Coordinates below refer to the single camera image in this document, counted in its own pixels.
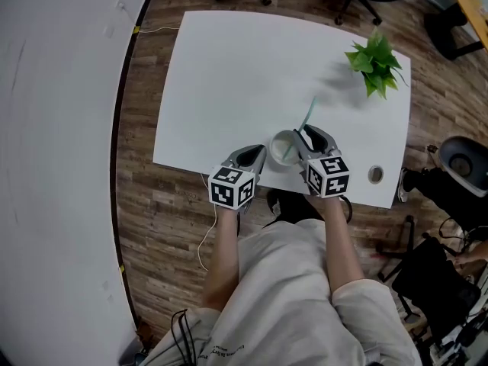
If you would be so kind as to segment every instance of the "black and white cube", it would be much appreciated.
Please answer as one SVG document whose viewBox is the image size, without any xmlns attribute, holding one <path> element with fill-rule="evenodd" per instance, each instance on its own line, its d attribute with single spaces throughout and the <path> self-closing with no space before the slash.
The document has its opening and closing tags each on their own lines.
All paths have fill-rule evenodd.
<svg viewBox="0 0 488 366">
<path fill-rule="evenodd" d="M 343 195 L 350 171 L 341 156 L 313 159 L 307 163 L 307 184 L 322 198 Z"/>
<path fill-rule="evenodd" d="M 208 177 L 208 198 L 212 204 L 239 209 L 254 197 L 254 172 L 217 166 Z"/>
</svg>

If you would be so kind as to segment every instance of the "white table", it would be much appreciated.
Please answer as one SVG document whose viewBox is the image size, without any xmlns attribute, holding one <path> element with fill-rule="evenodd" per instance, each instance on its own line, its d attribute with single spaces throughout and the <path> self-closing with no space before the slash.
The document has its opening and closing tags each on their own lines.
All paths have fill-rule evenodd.
<svg viewBox="0 0 488 366">
<path fill-rule="evenodd" d="M 309 124 L 335 138 L 355 203 L 391 207 L 403 161 L 410 106 L 410 60 L 394 53 L 408 87 L 387 100 L 366 96 L 345 51 L 366 39 L 335 27 L 269 14 L 186 12 L 161 100 L 153 161 L 210 173 L 234 150 L 298 128 L 313 96 Z M 380 165 L 383 180 L 368 180 Z M 299 166 L 284 170 L 268 155 L 260 185 L 307 193 Z"/>
</svg>

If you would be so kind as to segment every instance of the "white t-shirt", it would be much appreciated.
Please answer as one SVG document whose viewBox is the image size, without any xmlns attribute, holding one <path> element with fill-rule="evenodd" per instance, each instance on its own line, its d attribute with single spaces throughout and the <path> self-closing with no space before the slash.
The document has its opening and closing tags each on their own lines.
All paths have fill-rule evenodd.
<svg viewBox="0 0 488 366">
<path fill-rule="evenodd" d="M 325 249 L 318 220 L 278 222 L 239 238 L 239 285 L 222 313 L 187 311 L 197 364 L 421 366 L 389 289 L 364 279 L 331 294 Z M 182 363 L 168 332 L 141 366 Z"/>
</svg>

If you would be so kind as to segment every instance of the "green plant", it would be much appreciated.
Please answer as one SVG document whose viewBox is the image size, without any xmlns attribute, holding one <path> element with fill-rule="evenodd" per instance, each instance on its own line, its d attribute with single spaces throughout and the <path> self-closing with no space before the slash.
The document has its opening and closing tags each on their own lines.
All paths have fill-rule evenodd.
<svg viewBox="0 0 488 366">
<path fill-rule="evenodd" d="M 346 52 L 345 55 L 351 63 L 352 70 L 363 74 L 368 97 L 374 91 L 378 91 L 379 96 L 386 99 L 387 87 L 398 89 L 397 80 L 393 76 L 391 69 L 397 72 L 403 80 L 403 77 L 397 71 L 397 69 L 402 69 L 402 67 L 391 53 L 391 46 L 387 38 L 375 30 L 369 37 L 366 47 L 356 42 L 354 42 L 353 47 L 357 52 Z"/>
</svg>

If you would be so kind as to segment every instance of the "shoe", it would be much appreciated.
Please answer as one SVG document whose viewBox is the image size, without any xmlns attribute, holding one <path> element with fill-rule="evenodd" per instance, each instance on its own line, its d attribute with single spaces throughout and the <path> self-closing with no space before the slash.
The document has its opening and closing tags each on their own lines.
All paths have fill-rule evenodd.
<svg viewBox="0 0 488 366">
<path fill-rule="evenodd" d="M 405 178 L 405 174 L 408 171 L 409 171 L 408 169 L 402 168 L 402 170 L 400 171 L 400 179 L 398 181 L 398 188 L 396 189 L 396 195 L 398 197 L 398 201 L 400 201 L 402 203 L 407 202 L 408 198 L 409 198 L 409 193 L 406 192 L 405 189 L 403 188 L 403 178 Z"/>
<path fill-rule="evenodd" d="M 281 214 L 280 201 L 278 200 L 278 194 L 275 189 L 272 189 L 266 195 L 266 201 L 268 202 L 269 210 L 278 217 Z"/>
</svg>

